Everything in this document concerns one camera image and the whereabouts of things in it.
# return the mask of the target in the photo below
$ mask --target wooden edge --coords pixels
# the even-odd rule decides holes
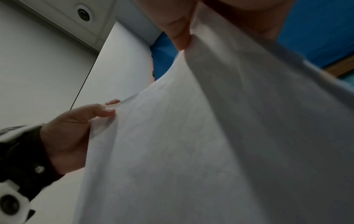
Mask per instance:
[[[354,55],[350,55],[344,59],[341,59],[327,67],[324,70],[335,77],[345,75],[354,71]]]

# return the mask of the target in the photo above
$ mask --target white ceiling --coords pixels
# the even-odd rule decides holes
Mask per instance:
[[[152,45],[161,31],[133,0],[20,0],[53,23],[100,51],[115,21]],[[84,5],[94,20],[83,21],[76,7]]]

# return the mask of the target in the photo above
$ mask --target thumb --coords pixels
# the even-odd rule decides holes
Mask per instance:
[[[95,117],[109,117],[114,114],[114,108],[107,108],[101,104],[90,104],[74,110],[69,110],[62,114],[62,118],[68,122],[85,123]]]

